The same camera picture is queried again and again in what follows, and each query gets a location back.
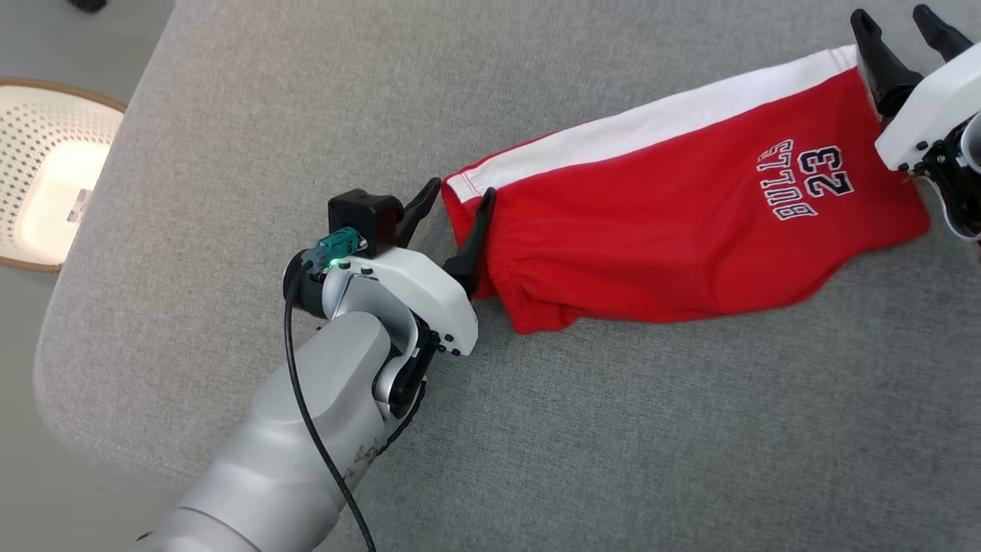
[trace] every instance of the gray fabric surface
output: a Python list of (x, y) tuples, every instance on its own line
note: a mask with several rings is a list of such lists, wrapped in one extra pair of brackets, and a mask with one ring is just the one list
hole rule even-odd
[[(910, 66), (938, 65), (912, 2), (863, 5)], [(282, 361), (284, 264), (332, 195), (408, 199), (519, 141), (852, 40), (844, 0), (535, 6), (179, 3), (38, 345), (55, 433), (180, 493)], [(974, 0), (934, 7), (981, 38)], [(431, 218), (413, 247), (442, 259)], [(781, 310), (519, 337), (479, 302), (477, 350), (434, 362), (356, 495), (381, 550), (977, 549), (979, 283), (937, 223)], [(349, 516), (330, 543), (361, 549)]]

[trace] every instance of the white stripe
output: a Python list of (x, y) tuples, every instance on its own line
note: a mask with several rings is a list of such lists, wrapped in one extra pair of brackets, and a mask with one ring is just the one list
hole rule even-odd
[(857, 63), (856, 48), (849, 45), (745, 73), (537, 139), (453, 175), (446, 183), (461, 203), (466, 202), (488, 188), (500, 189), (562, 167), (618, 157), (703, 129), (803, 92)]

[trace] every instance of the gray floor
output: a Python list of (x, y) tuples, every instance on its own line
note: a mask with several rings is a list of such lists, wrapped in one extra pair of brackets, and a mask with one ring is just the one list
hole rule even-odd
[[(128, 102), (172, 8), (173, 0), (114, 0), (87, 16), (64, 0), (0, 0), (0, 76)], [(55, 281), (0, 267), (0, 549), (126, 550), (171, 499), (102, 476), (41, 421), (30, 368)]]

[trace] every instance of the red shorts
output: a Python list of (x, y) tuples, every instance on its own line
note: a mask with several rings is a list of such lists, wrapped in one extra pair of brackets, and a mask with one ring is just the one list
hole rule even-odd
[(846, 46), (499, 152), (442, 196), (462, 242), (497, 189), (482, 289), (519, 333), (736, 314), (803, 301), (928, 230), (879, 131)]

